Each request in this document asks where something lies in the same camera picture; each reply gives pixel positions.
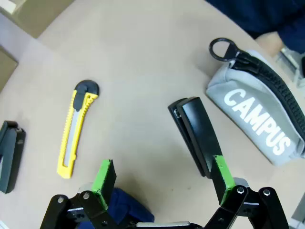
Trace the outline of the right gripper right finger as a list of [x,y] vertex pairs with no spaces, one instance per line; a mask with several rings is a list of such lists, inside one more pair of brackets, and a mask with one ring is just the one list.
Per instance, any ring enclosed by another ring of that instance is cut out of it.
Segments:
[[229,229],[237,217],[247,217],[254,229],[289,228],[275,189],[263,187],[255,192],[237,185],[223,156],[213,156],[210,179],[220,207],[205,225],[206,229]]

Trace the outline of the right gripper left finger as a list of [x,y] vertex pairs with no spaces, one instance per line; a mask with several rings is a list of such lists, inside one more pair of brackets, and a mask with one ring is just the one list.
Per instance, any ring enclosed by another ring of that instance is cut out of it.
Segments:
[[68,198],[53,196],[42,220],[41,229],[75,229],[90,222],[95,229],[117,229],[119,226],[107,212],[116,173],[111,159],[103,160],[90,190]]

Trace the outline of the person's left hand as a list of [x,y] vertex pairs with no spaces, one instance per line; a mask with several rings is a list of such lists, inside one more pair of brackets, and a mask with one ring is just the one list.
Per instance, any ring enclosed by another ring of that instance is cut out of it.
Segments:
[[271,57],[275,57],[285,46],[278,32],[276,31],[262,34],[259,37],[257,37],[255,41]]

